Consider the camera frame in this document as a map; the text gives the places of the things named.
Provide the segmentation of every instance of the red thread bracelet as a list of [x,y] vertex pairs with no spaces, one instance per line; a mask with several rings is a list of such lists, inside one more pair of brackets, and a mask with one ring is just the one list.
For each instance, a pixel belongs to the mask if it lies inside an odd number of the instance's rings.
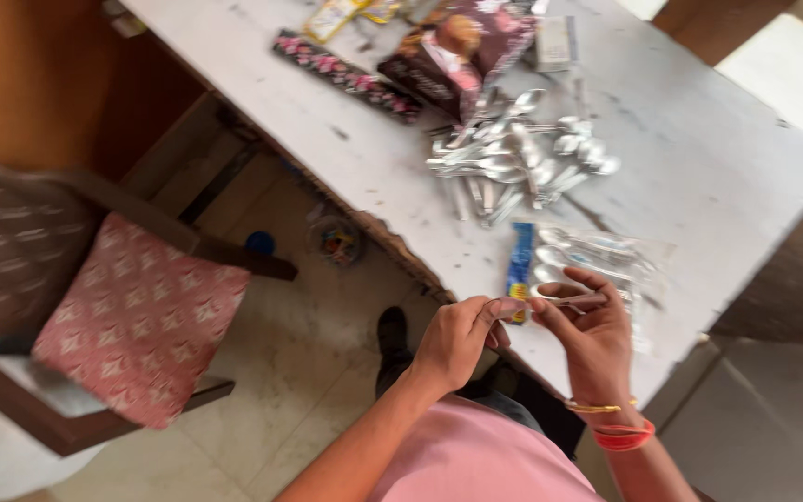
[[597,445],[608,451],[630,451],[639,449],[656,433],[656,426],[643,419],[643,428],[627,425],[601,425],[593,430]]

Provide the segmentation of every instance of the hand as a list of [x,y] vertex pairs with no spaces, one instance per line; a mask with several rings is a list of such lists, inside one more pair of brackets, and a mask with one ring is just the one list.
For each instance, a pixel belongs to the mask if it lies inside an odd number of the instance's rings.
[[572,398],[579,405],[619,405],[616,414],[583,414],[588,424],[619,423],[642,425],[639,416],[628,405],[631,399],[631,319],[609,279],[575,267],[564,274],[584,284],[583,289],[571,284],[551,282],[538,287],[547,297],[574,297],[591,291],[608,298],[606,304],[586,311],[584,315],[563,307],[557,308],[543,298],[530,298],[532,318],[552,331],[566,350]]
[[475,364],[482,355],[489,331],[490,347],[506,343],[507,333],[497,323],[525,308],[514,298],[473,297],[439,307],[423,335],[410,374],[418,382],[426,382],[436,398],[466,385]]

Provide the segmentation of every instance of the pink cushion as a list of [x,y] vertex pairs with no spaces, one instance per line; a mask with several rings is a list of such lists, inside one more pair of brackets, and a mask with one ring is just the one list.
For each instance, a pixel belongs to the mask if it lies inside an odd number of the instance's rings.
[[128,420],[163,429],[194,393],[249,279],[111,212],[33,356]]

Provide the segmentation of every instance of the white table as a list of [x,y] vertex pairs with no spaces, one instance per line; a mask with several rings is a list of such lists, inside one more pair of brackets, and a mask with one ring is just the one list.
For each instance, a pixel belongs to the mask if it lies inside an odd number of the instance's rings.
[[[317,2],[122,3],[352,209],[385,221],[454,295],[503,294],[512,230],[452,218],[423,164],[420,130],[435,118],[406,128],[270,51],[278,29],[300,28]],[[803,214],[803,132],[614,0],[553,2],[549,12],[577,16],[595,133],[624,165],[572,190],[576,204],[560,201],[553,216],[677,245],[652,353],[632,365],[632,392],[646,403]],[[329,47],[372,68],[407,29],[360,19]],[[550,84],[520,70],[502,85],[515,94]],[[559,92],[546,106],[539,117],[572,112]],[[529,328],[510,336],[568,395],[559,342]]]

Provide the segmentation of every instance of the chair backrest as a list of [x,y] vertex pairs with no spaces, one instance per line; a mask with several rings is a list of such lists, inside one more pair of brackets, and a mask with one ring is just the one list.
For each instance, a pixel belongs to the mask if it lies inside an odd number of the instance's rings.
[[0,166],[0,335],[41,328],[82,265],[99,216],[62,188]]

